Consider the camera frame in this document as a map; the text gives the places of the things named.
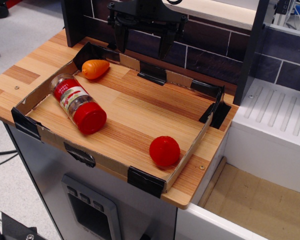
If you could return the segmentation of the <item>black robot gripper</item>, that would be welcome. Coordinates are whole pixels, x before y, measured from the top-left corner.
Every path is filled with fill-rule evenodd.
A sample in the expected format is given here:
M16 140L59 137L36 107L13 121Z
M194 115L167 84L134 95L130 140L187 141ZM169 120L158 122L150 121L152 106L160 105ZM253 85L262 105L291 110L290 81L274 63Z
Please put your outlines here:
M167 56L176 36L183 33L188 22L184 14L171 10L161 0L113 1L107 8L107 22L114 28L118 50L126 51L130 30L154 34L161 36L159 60Z

